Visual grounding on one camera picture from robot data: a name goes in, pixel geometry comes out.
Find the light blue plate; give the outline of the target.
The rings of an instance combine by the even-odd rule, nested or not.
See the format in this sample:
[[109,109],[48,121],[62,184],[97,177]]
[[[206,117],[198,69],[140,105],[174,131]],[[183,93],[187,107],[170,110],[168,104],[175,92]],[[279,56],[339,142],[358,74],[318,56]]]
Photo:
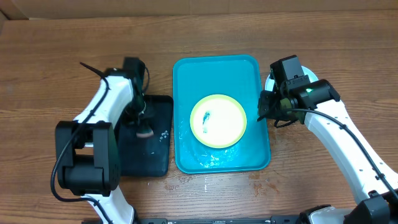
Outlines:
[[[302,66],[302,70],[305,75],[308,75],[310,82],[318,81],[318,77],[310,69]],[[274,89],[274,84],[275,81],[272,79],[271,74],[269,74],[264,84],[264,89],[267,91],[272,91]]]

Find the yellow-rimmed plate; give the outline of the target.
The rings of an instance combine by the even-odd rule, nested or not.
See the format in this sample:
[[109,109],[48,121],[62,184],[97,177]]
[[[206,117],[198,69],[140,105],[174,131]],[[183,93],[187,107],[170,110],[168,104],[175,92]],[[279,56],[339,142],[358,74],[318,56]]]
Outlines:
[[241,104],[227,95],[209,95],[193,107],[190,128],[205,146],[221,149],[236,144],[244,135],[247,117]]

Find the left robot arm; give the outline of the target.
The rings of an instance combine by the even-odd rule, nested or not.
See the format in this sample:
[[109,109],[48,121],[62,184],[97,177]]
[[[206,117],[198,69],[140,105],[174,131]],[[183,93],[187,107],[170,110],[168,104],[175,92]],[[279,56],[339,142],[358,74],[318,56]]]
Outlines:
[[121,162],[114,128],[126,115],[141,129],[139,137],[152,136],[147,123],[152,114],[144,99],[148,68],[87,69],[100,77],[100,86],[74,120],[56,125],[50,190],[61,202],[88,202],[103,223],[139,223],[119,186]]

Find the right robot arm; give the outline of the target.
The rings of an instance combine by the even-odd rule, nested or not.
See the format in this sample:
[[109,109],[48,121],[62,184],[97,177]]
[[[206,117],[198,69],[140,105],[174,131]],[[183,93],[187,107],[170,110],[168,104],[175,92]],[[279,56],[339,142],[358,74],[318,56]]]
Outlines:
[[360,133],[328,81],[268,78],[258,109],[260,119],[306,125],[328,150],[353,193],[354,209],[319,205],[301,212],[297,223],[397,223],[397,173]]

